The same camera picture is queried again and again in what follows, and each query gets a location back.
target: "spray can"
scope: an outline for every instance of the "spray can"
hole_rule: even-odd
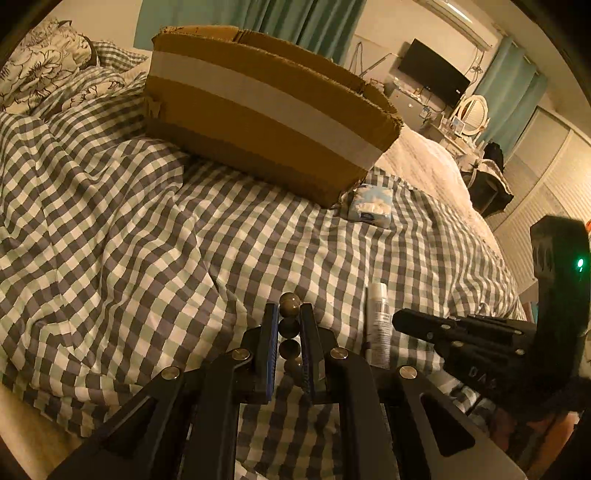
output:
[[[370,283],[366,305],[365,359],[370,365],[390,368],[390,341],[392,315],[388,305],[388,287],[383,283]]]

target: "floral pillowcase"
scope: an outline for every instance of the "floral pillowcase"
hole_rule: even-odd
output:
[[[96,65],[88,38],[71,22],[47,18],[22,39],[0,70],[0,111],[30,113],[79,70]]]

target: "black tv screen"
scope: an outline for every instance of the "black tv screen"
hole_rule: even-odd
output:
[[[470,85],[462,72],[416,38],[398,67],[446,105],[456,106]]]

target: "blanket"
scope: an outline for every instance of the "blanket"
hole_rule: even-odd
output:
[[[238,346],[265,303],[294,291],[359,352],[365,287],[394,310],[522,318],[502,258],[458,212],[375,167],[392,225],[352,223],[144,135],[144,60],[95,43],[30,115],[0,112],[0,379],[67,430],[92,434],[169,365]],[[96,85],[118,87],[69,100]],[[393,332],[391,366],[430,373],[432,346]],[[468,408],[476,395],[459,384]],[[340,478],[336,407],[313,406],[278,362],[273,400],[241,410],[236,477]]]

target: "curtain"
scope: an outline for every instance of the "curtain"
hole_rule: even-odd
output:
[[[495,59],[474,92],[486,98],[491,119],[479,140],[498,143],[505,158],[511,152],[546,91],[548,79],[525,59],[525,50],[505,37]]]
[[[366,0],[144,0],[134,47],[168,25],[235,25],[282,38],[341,64]]]

